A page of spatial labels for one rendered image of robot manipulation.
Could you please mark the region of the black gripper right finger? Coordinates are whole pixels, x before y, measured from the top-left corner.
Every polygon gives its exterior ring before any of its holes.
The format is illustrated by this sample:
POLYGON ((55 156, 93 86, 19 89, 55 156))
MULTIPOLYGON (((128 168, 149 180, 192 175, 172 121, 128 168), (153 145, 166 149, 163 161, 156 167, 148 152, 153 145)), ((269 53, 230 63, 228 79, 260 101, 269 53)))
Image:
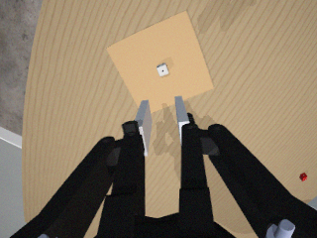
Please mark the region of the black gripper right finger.
POLYGON ((174 101, 181 146, 177 238, 216 238, 203 155, 259 238, 317 238, 316 209, 293 196, 225 126, 199 129, 182 96, 174 101))

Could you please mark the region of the white die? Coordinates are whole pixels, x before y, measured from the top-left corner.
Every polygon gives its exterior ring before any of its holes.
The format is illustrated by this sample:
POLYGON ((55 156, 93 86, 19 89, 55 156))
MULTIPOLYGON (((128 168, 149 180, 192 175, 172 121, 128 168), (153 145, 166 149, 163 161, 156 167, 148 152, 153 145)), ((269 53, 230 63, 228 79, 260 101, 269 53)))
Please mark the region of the white die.
POLYGON ((165 63, 157 65, 157 71, 159 76, 164 76, 168 74, 168 69, 165 63))

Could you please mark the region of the red die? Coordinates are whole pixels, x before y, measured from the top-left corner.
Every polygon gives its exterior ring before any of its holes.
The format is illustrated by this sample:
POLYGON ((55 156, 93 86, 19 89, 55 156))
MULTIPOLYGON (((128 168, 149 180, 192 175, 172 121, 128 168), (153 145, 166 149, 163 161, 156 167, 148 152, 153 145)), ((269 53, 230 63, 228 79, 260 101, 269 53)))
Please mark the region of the red die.
POLYGON ((306 173, 301 174, 301 175, 300 175, 300 179, 301 179, 302 181, 307 180, 307 175, 306 175, 306 173))

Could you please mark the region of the tan flat mat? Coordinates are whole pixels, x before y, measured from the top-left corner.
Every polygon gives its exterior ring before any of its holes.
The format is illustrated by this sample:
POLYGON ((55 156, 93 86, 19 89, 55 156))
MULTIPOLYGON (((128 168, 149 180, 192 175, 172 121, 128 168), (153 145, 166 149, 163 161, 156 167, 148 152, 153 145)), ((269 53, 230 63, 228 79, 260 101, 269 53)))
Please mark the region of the tan flat mat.
POLYGON ((106 48, 138 107, 151 113, 213 89, 212 80, 187 12, 181 12, 106 48), (159 77, 157 65, 169 74, 159 77))

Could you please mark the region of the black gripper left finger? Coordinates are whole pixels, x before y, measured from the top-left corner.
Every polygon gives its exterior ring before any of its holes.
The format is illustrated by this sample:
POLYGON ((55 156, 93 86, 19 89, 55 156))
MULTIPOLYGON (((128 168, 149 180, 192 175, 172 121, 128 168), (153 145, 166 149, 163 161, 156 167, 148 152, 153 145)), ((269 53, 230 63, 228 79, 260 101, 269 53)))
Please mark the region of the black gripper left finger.
POLYGON ((104 198, 96 238, 134 238, 135 215, 146 216, 152 124, 150 103, 142 100, 135 120, 122 124, 123 138, 100 139, 42 211, 10 238, 83 238, 104 198))

